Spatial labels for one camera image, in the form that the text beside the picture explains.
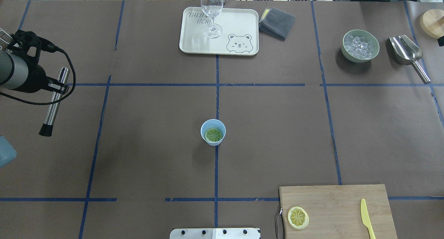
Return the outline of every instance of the metal scoop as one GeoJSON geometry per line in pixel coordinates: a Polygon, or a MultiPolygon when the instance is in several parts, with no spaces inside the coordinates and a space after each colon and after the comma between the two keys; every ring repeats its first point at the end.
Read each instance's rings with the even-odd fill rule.
{"type": "Polygon", "coordinates": [[[417,71],[424,84],[430,83],[430,79],[422,69],[418,60],[422,58],[422,51],[419,47],[405,35],[390,37],[396,59],[401,65],[412,65],[417,71]]]}

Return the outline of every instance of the wine glass base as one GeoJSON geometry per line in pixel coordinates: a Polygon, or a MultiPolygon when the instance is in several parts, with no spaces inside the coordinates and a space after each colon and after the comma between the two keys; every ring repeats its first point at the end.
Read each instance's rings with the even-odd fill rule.
{"type": "Polygon", "coordinates": [[[219,26],[218,24],[214,24],[214,27],[216,29],[211,30],[212,27],[213,27],[213,24],[209,24],[208,26],[205,27],[205,31],[203,33],[206,36],[208,36],[208,38],[210,38],[210,39],[214,39],[214,38],[219,37],[222,34],[222,27],[219,26]]]}

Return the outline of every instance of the light blue object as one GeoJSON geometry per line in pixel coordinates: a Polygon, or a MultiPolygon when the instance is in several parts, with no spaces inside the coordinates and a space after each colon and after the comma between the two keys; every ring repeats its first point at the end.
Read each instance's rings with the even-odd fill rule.
{"type": "Polygon", "coordinates": [[[348,31],[344,37],[342,38],[342,46],[341,46],[341,51],[344,54],[344,56],[350,60],[351,62],[356,62],[356,63],[363,63],[363,62],[368,62],[371,59],[374,59],[378,53],[379,53],[379,43],[378,40],[369,32],[364,31],[364,30],[360,30],[360,29],[354,29],[351,31],[348,31]],[[373,48],[374,48],[374,52],[372,53],[372,57],[370,59],[358,59],[357,57],[351,55],[344,47],[344,43],[345,43],[345,38],[347,37],[347,35],[352,35],[354,37],[358,36],[358,37],[364,37],[367,42],[371,41],[373,42],[373,48]]]}
{"type": "Polygon", "coordinates": [[[225,138],[225,132],[226,132],[225,125],[223,124],[223,122],[221,122],[218,119],[209,119],[209,120],[205,121],[203,123],[203,125],[200,127],[200,135],[202,136],[203,140],[211,146],[219,145],[222,142],[223,138],[225,138]],[[209,128],[219,129],[222,133],[222,138],[217,142],[207,141],[205,139],[205,131],[208,130],[209,128]]]}
{"type": "Polygon", "coordinates": [[[0,136],[0,168],[16,158],[17,152],[5,137],[0,136]]]}

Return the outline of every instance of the round wooden board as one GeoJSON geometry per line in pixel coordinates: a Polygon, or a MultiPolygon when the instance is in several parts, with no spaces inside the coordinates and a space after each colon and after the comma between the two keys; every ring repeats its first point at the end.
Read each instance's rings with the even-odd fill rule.
{"type": "Polygon", "coordinates": [[[444,10],[428,10],[421,15],[419,23],[429,36],[435,39],[444,36],[444,10]]]}

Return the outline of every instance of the ice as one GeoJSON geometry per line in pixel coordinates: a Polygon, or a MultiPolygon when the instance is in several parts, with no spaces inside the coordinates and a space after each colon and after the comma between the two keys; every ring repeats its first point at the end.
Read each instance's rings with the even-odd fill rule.
{"type": "Polygon", "coordinates": [[[365,37],[354,37],[353,35],[347,35],[344,39],[344,48],[352,56],[358,59],[371,59],[372,52],[375,51],[373,42],[366,42],[365,37]]]}

